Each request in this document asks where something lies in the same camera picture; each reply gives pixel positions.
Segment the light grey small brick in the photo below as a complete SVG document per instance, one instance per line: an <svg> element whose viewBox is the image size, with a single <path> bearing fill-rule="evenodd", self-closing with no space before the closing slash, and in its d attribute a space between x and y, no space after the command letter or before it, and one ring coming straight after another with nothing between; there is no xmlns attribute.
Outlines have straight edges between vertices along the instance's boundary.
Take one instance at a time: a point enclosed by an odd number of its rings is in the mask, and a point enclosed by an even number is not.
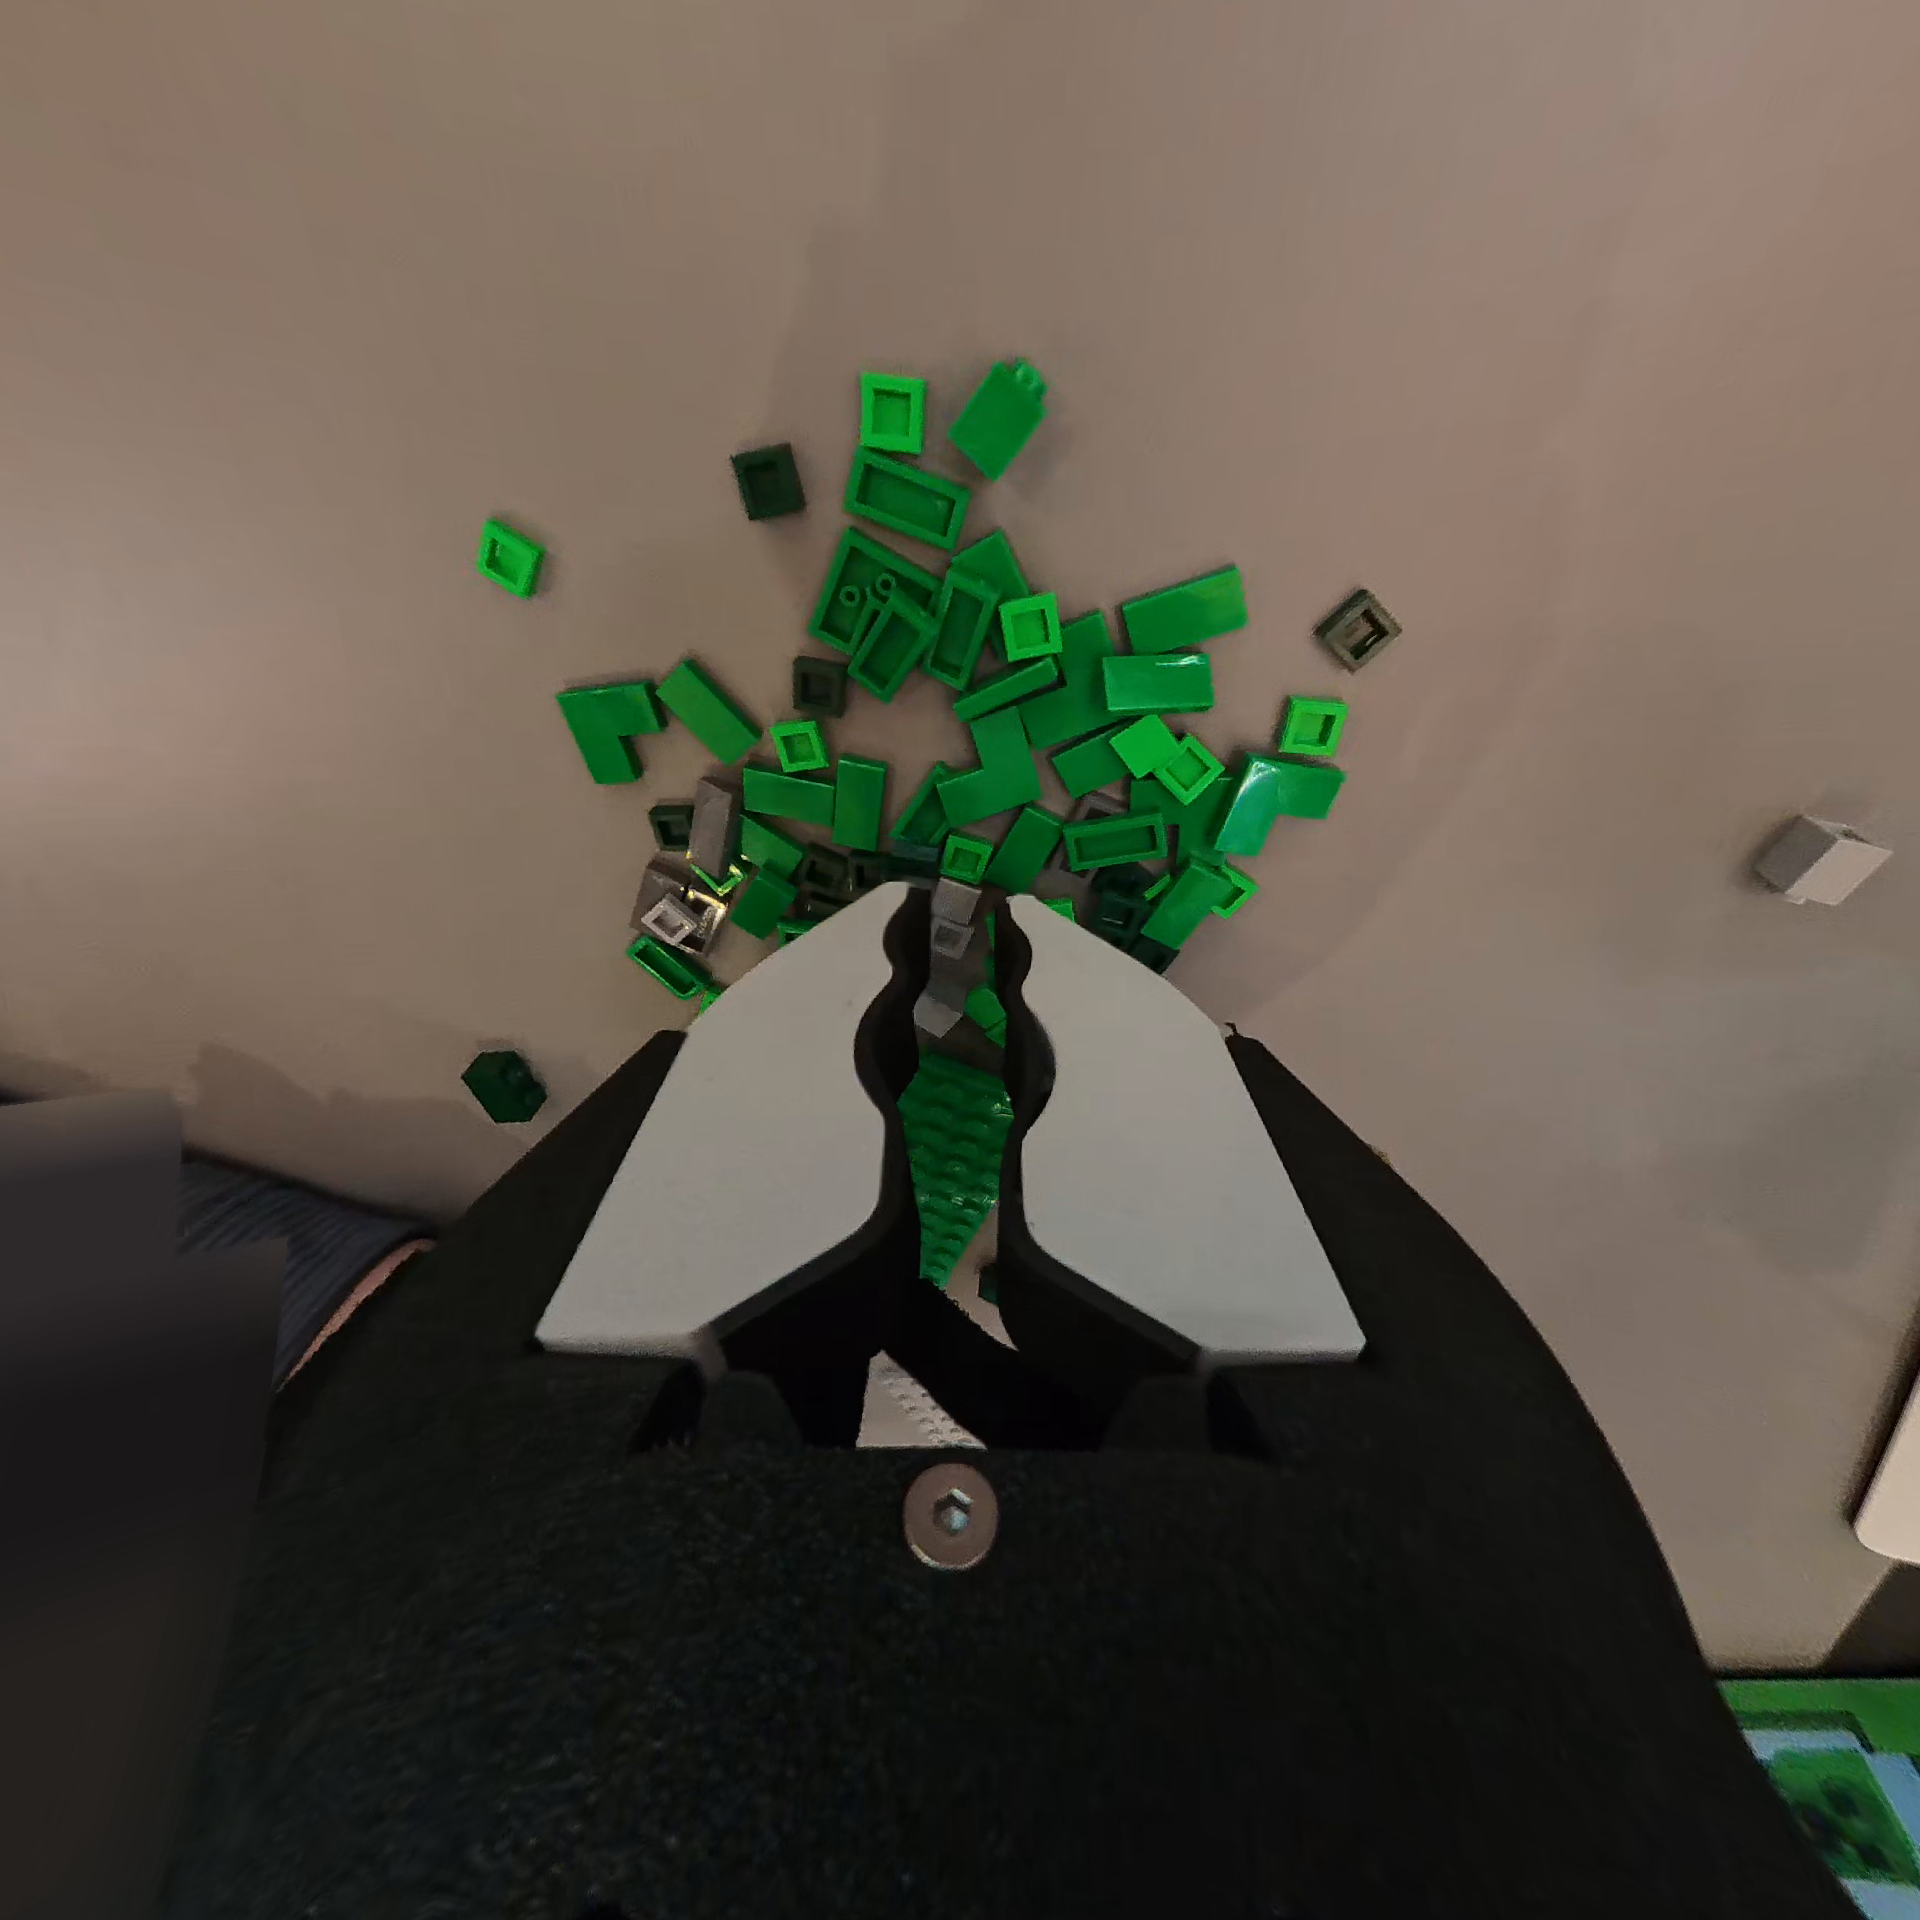
<svg viewBox="0 0 1920 1920"><path fill-rule="evenodd" d="M1751 876L1794 905L1843 905L1891 862L1891 848L1859 830L1798 813L1751 859Z"/></svg>

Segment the person's dark ribbed clothing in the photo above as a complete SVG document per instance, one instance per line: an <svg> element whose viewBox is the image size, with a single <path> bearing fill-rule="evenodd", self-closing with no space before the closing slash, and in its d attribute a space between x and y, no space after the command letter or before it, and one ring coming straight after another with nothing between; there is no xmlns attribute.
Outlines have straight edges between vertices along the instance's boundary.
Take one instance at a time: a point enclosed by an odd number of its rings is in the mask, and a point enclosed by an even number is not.
<svg viewBox="0 0 1920 1920"><path fill-rule="evenodd" d="M224 1160L183 1154L180 1253L284 1244L275 1388L284 1388L357 1306L435 1240L437 1229L422 1220Z"/></svg>

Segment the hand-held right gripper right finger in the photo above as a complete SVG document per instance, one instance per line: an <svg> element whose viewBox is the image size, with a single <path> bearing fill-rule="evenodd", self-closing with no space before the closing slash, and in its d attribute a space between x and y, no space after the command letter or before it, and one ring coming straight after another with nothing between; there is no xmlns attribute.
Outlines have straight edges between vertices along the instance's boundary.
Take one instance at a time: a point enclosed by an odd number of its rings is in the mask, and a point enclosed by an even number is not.
<svg viewBox="0 0 1920 1920"><path fill-rule="evenodd" d="M998 913L1015 1124L1000 1316L1079 1310L1132 1363L1355 1361L1364 1334L1226 1030L1038 901Z"/></svg>

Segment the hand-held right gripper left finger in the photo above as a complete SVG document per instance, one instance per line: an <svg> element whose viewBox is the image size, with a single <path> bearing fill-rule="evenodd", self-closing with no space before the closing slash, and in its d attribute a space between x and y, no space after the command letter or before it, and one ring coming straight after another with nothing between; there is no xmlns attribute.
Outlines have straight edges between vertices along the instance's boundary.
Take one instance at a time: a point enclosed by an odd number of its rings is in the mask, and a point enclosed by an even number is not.
<svg viewBox="0 0 1920 1920"><path fill-rule="evenodd" d="M684 1034L538 1323L550 1354L717 1361L912 1216L923 891L885 884L764 958Z"/></svg>

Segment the green toy set box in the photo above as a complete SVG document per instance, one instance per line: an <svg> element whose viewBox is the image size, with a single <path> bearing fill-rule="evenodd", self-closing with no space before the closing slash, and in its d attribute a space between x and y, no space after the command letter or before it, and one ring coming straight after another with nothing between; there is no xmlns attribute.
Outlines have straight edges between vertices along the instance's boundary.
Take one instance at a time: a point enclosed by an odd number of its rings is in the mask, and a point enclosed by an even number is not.
<svg viewBox="0 0 1920 1920"><path fill-rule="evenodd" d="M1862 1916L1918 1916L1918 1682L1732 1677L1743 1739Z"/></svg>

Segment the pile of green tiles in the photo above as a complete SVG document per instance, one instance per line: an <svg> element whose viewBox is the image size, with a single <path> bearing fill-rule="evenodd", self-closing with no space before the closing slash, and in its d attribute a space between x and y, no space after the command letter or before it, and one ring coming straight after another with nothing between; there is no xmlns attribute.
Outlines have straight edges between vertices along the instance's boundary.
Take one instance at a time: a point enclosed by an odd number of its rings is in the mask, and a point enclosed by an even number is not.
<svg viewBox="0 0 1920 1920"><path fill-rule="evenodd" d="M880 880L1042 897L1183 987L1254 926L1218 1013L1268 1014L1276 859L1350 777L1354 693L1263 666L1236 564L1107 608L1059 593L926 381L866 372L831 461L783 440L651 464L621 541L492 516L476 569L564 629L487 742L487 904L555 1006L613 952L698 1011Z"/></svg>

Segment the large green studded plate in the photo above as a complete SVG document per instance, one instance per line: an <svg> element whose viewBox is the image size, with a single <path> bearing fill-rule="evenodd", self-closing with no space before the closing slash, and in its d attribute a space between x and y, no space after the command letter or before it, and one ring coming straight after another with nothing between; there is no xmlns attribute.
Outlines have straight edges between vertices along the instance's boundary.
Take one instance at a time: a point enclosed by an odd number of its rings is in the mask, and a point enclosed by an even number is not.
<svg viewBox="0 0 1920 1920"><path fill-rule="evenodd" d="M995 1072L926 1050L899 1113L919 1209L919 1272L943 1290L998 1203L1015 1107Z"/></svg>

